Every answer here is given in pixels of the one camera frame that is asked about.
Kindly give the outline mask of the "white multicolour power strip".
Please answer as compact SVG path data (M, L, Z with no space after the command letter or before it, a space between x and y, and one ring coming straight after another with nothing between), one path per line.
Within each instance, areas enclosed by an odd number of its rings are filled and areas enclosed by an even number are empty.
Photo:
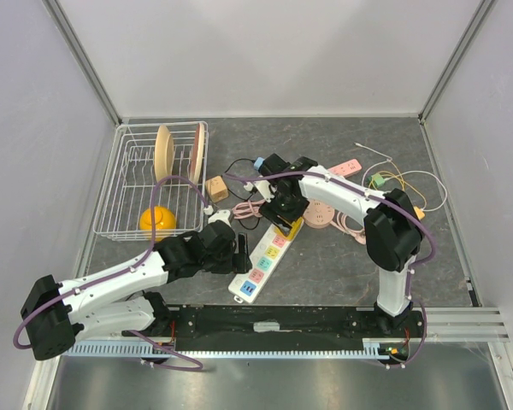
M303 225L301 222L298 227L294 227L288 236L284 236L275 225L266 230L251 252L252 269L237 274L228 285L228 291L237 303L252 304L257 299Z

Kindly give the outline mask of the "beige wooden cube socket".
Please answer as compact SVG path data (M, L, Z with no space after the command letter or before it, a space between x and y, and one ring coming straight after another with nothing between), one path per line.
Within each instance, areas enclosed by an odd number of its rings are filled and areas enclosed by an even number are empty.
M228 188L222 176L210 178L205 183L206 191L213 203L218 203L229 196Z

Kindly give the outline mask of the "yellow cube socket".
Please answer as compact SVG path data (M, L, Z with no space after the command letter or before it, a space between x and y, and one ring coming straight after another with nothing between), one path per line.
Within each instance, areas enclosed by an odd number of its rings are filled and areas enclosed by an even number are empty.
M276 226L274 231L277 235L284 238L287 241L293 240L300 231L300 228L304 225L304 219L302 217L298 218L296 221L292 222L288 227L283 225Z

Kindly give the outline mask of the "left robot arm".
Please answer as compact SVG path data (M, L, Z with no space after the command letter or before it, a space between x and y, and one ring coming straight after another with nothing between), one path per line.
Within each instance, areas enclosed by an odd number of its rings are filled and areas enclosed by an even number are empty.
M31 350L35 360L43 361L106 331L148 331L161 336L171 323L161 297L150 294L131 303L122 298L201 271L246 273L251 267L247 236L216 220L201 231L166 237L143 254L87 277L57 282L51 275L43 276L21 308L18 330L27 334L29 342L14 345Z

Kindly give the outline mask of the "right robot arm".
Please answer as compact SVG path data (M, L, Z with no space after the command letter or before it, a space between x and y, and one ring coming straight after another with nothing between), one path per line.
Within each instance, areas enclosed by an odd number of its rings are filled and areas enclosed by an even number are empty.
M375 328L388 337L401 331L404 311L410 305L408 270L423 239L408 196L399 189L386 193L366 190L307 157L290 163L272 154L257 159L254 167L269 183L264 193L270 197L260 207L260 214L282 233L293 230L312 200L331 206L363 227L367 254L379 268Z

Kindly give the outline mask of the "pink round power socket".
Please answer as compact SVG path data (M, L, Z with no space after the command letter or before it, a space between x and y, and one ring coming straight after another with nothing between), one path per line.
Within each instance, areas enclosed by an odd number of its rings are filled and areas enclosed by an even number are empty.
M304 211L304 222L313 229L323 229L331 224L335 210L321 201L311 200Z

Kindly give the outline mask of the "blue charger adapter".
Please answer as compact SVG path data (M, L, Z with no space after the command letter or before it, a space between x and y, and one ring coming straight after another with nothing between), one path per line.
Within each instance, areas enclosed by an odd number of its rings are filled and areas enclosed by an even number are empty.
M261 167L264 163L264 159L262 157L258 157L255 159L254 163L253 163L253 167L255 168L255 170L261 174Z

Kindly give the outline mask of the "pink long power strip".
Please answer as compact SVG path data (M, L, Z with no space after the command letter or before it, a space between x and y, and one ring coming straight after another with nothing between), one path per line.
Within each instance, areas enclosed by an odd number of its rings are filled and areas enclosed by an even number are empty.
M362 166L357 159L351 159L336 166L330 167L328 171L334 175L349 178L360 173L362 171Z

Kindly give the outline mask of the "orange bowl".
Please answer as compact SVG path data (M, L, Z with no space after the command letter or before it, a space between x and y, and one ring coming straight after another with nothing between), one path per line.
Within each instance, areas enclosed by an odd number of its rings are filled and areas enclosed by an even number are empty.
M170 236L176 229L176 218L167 208L155 206L153 210L147 208L139 219L139 228L144 237L151 239L152 229L156 230L155 240L158 242Z

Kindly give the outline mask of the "small green charger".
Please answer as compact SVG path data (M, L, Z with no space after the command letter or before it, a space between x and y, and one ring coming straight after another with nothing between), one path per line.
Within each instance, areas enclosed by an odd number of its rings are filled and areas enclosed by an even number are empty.
M368 187L374 190L378 190L385 184L385 179L380 173L374 173L367 179Z

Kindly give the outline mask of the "pink rimmed plate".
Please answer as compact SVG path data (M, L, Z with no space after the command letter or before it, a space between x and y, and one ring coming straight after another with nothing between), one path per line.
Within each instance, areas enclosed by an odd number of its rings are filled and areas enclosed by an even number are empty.
M196 184L199 181L202 164L203 164L203 155L204 155L204 145L205 145L205 129L203 122L198 122L194 142L192 146L192 155L191 161L188 168L188 177L189 180Z

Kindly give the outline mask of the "beige plate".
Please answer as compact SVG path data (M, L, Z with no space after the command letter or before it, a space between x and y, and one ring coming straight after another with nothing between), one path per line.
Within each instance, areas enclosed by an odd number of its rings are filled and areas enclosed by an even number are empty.
M160 125L157 130L154 147L154 172L156 181L173 174L174 139L166 125Z

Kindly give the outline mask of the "small yellow charger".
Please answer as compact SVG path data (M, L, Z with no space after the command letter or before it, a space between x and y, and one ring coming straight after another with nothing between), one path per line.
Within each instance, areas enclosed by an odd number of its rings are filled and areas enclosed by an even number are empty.
M424 213L424 211L421 208L419 208L417 206L414 206L413 209L414 209L414 211L416 213L417 219L423 220L425 218L425 213Z

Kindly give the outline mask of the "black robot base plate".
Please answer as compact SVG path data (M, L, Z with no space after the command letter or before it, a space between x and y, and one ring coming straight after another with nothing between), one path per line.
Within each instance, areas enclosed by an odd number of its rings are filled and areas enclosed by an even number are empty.
M424 324L418 310L391 319L376 307L171 305L142 334L183 349L353 349L365 339L419 338Z

